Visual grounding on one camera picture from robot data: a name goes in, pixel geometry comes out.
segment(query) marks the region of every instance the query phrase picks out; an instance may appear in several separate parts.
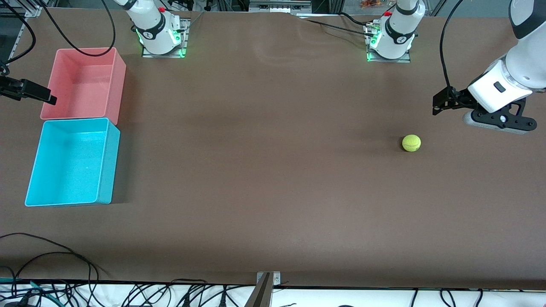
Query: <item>yellow-green ball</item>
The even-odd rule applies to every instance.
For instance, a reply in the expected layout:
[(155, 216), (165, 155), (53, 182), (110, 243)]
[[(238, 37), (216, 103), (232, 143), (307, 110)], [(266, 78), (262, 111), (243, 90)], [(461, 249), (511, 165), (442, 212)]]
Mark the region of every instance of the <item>yellow-green ball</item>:
[(417, 151), (421, 147), (421, 139), (415, 134), (406, 135), (402, 140), (402, 147), (409, 152)]

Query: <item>white robotic arm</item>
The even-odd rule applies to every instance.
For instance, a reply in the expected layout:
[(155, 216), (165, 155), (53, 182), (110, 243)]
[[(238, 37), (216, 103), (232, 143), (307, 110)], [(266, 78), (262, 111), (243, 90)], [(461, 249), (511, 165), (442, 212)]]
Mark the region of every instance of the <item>white robotic arm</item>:
[(124, 10), (136, 27), (140, 42), (152, 54), (171, 52), (181, 44), (178, 30), (180, 17), (157, 8), (153, 0), (114, 0)]
[[(546, 0), (512, 0), (510, 21), (518, 44), (495, 60), (468, 89), (445, 88), (434, 96), (432, 114), (471, 108), (463, 117), (473, 126), (524, 134), (536, 121), (523, 117), (525, 97), (546, 88)], [(510, 108), (517, 106), (513, 115)]]
[(380, 34), (370, 43), (370, 48), (380, 56), (394, 60), (411, 48), (417, 25), (425, 15), (423, 0), (398, 0), (391, 16), (382, 16)]

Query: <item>pink plastic container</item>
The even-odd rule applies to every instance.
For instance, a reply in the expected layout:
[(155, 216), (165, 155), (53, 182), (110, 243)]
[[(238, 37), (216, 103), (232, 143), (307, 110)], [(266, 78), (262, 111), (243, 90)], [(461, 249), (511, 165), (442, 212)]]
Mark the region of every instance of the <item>pink plastic container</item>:
[[(99, 54), (107, 48), (85, 48)], [(108, 117), (117, 124), (126, 65), (115, 48), (99, 56), (86, 56), (75, 49), (59, 49), (53, 62), (48, 88), (57, 104), (44, 103), (40, 118), (87, 119)]]

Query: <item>blue bin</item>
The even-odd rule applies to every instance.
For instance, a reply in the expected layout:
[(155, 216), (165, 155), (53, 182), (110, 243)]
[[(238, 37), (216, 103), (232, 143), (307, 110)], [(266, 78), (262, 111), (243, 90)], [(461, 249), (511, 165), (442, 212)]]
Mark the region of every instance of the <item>blue bin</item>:
[(109, 204), (119, 143), (107, 118), (44, 122), (25, 205)]

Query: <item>table surface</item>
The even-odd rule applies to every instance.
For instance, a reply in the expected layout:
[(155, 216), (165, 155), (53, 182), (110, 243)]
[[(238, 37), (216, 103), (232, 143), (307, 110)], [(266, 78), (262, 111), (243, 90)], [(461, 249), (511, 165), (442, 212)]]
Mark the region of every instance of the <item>table surface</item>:
[[(109, 44), (103, 10), (52, 11), (77, 46)], [(2, 98), (2, 233), (68, 245), (110, 280), (252, 283), (275, 270), (289, 285), (546, 286), (544, 96), (529, 98), (539, 127), (524, 136), (465, 126), (463, 110), (432, 116), (445, 19), (425, 18), (412, 63), (392, 64), (366, 62), (357, 34), (281, 13), (205, 13), (186, 58), (141, 58), (127, 14), (112, 14), (127, 64), (113, 203), (25, 207), (41, 104)], [(30, 23), (38, 42), (11, 76), (47, 85), (68, 45), (45, 14)], [(452, 84), (515, 43), (508, 19), (453, 19)], [(418, 152), (400, 148), (410, 133)], [(0, 246), (14, 266), (53, 249)], [(85, 279), (87, 268), (52, 256), (25, 276)]]

